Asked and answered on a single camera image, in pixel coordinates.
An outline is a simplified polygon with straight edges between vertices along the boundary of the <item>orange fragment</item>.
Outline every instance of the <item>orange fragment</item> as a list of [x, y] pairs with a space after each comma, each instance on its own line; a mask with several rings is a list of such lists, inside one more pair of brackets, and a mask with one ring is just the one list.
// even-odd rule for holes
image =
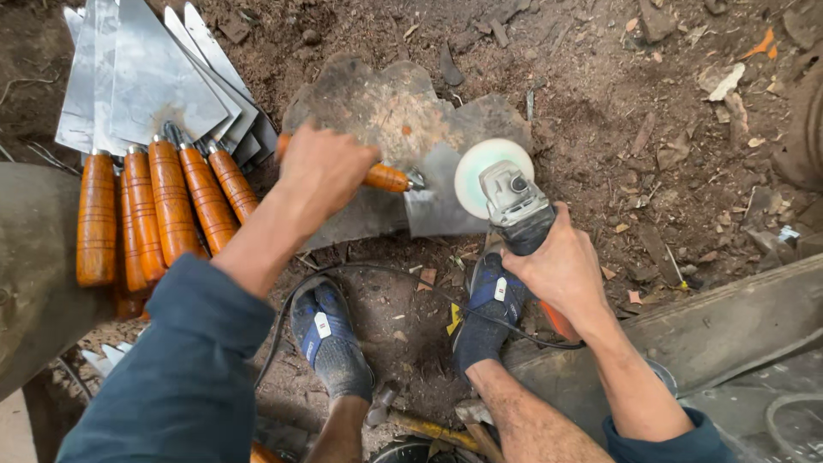
[[[768, 51], [768, 49], [769, 49], [769, 45], [772, 42], [774, 42], [774, 30], [772, 30], [772, 28], [770, 27], [766, 31], [766, 37], [763, 39], [763, 41], [760, 42], [760, 44], [757, 45], [755, 48], [749, 50], [749, 53], [744, 54], [743, 56], [741, 56], [740, 59], [748, 58], [748, 57], [752, 56], [753, 54], [766, 53], [766, 51]], [[774, 56], [777, 56], [777, 49], [776, 48], [774, 48]]]

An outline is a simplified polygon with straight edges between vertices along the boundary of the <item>power cord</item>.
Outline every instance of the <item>power cord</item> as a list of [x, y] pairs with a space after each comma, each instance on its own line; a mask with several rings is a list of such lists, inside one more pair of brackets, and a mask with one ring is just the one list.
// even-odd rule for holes
[[469, 309], [467, 306], [465, 306], [462, 303], [458, 302], [457, 299], [455, 299], [454, 297], [451, 297], [447, 292], [443, 291], [440, 288], [435, 288], [435, 286], [433, 284], [425, 281], [422, 278], [418, 278], [415, 275], [409, 274], [406, 271], [392, 269], [390, 267], [381, 267], [379, 265], [339, 264], [339, 265], [334, 265], [334, 266], [331, 266], [331, 267], [326, 267], [324, 269], [318, 270], [317, 272], [309, 275], [308, 277], [303, 278], [303, 280], [300, 283], [297, 283], [297, 285], [294, 286], [291, 289], [291, 291], [289, 292], [288, 297], [283, 302], [283, 304], [280, 308], [280, 311], [277, 313], [277, 318], [274, 320], [274, 326], [273, 327], [274, 327], [275, 331], [274, 331], [274, 336], [272, 338], [272, 345], [269, 347], [268, 355], [266, 356], [266, 361], [263, 363], [263, 369], [260, 370], [260, 374], [258, 375], [257, 380], [254, 382], [254, 389], [255, 390], [257, 390], [257, 388], [260, 386], [260, 382], [263, 380], [263, 377], [266, 376], [266, 372], [268, 372], [269, 367], [272, 365], [272, 361], [274, 360], [274, 354], [277, 351], [277, 345], [280, 342], [280, 335], [281, 335], [281, 331], [283, 329], [283, 322], [286, 319], [286, 311], [288, 310], [288, 307], [291, 305], [291, 300], [294, 298], [295, 294], [297, 293], [297, 290], [300, 289], [300, 287], [302, 287], [304, 284], [306, 284], [310, 279], [318, 277], [320, 275], [329, 274], [329, 273], [334, 272], [336, 270], [358, 270], [358, 269], [359, 270], [370, 270], [370, 271], [374, 271], [374, 272], [387, 272], [387, 273], [390, 273], [390, 274], [402, 275], [403, 277], [409, 278], [409, 279], [414, 280], [418, 283], [422, 283], [422, 284], [428, 286], [429, 288], [431, 288], [431, 290], [435, 294], [437, 294], [438, 296], [441, 296], [442, 298], [444, 298], [447, 301], [451, 302], [455, 306], [459, 307], [460, 310], [463, 311], [463, 313], [473, 314], [473, 315], [479, 316], [483, 319], [486, 319], [488, 321], [494, 322], [497, 325], [504, 326], [508, 330], [510, 330], [513, 333], [520, 336], [521, 338], [528, 339], [528, 340], [532, 341], [533, 343], [535, 343], [537, 345], [541, 345], [541, 346], [545, 346], [545, 347], [551, 347], [551, 348], [558, 348], [558, 349], [562, 349], [562, 350], [576, 350], [576, 349], [579, 349], [579, 348], [586, 347], [586, 343], [584, 341], [580, 341], [577, 344], [557, 344], [557, 343], [549, 343], [549, 342], [542, 341], [540, 339], [534, 338], [532, 336], [529, 336], [528, 334], [526, 334], [525, 331], [521, 330], [520, 328], [518, 328], [514, 325], [506, 323], [505, 321], [502, 321], [502, 320], [498, 320], [496, 318], [492, 318], [490, 316], [486, 316], [486, 315], [484, 315], [484, 314], [482, 314], [478, 311], [474, 311], [472, 309]]

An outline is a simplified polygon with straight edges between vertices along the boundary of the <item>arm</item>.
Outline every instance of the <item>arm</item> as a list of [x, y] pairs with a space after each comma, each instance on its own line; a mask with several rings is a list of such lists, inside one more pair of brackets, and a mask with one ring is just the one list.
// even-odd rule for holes
[[[614, 439], [666, 442], [690, 434], [699, 423], [677, 403], [623, 333], [606, 302], [588, 235], [571, 226], [564, 203], [556, 206], [556, 222], [540, 249], [524, 257], [504, 253], [503, 265], [535, 296], [565, 315], [592, 349], [611, 406], [610, 450]], [[716, 447], [722, 446], [716, 431], [714, 438]]]
[[248, 461], [254, 391], [244, 365], [288, 259], [345, 206], [378, 151], [304, 126], [281, 179], [211, 264], [178, 260], [147, 305], [151, 327], [103, 383], [58, 461]]

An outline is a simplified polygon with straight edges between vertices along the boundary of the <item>foot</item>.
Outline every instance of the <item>foot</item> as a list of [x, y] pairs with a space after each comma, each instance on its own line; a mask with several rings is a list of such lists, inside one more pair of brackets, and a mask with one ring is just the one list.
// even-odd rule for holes
[[[528, 289], [519, 278], [503, 268], [499, 253], [489, 252], [477, 261], [470, 294], [470, 310], [517, 325]], [[468, 381], [466, 369], [471, 365], [488, 358], [500, 361], [500, 348], [508, 337], [507, 327], [464, 312], [452, 347], [455, 369]]]
[[334, 400], [356, 395], [371, 403], [374, 375], [349, 322], [340, 288], [326, 277], [308, 281], [291, 302], [291, 330], [300, 351]]

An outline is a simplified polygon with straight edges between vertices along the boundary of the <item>angle grinder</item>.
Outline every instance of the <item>angle grinder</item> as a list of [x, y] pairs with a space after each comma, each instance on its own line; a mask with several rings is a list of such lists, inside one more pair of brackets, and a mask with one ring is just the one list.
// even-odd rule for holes
[[[488, 219], [515, 255], [530, 255], [549, 234], [556, 210], [534, 183], [534, 165], [526, 150], [503, 138], [478, 143], [461, 157], [454, 174], [460, 205]], [[570, 341], [580, 337], [569, 321], [541, 301], [555, 331]]]

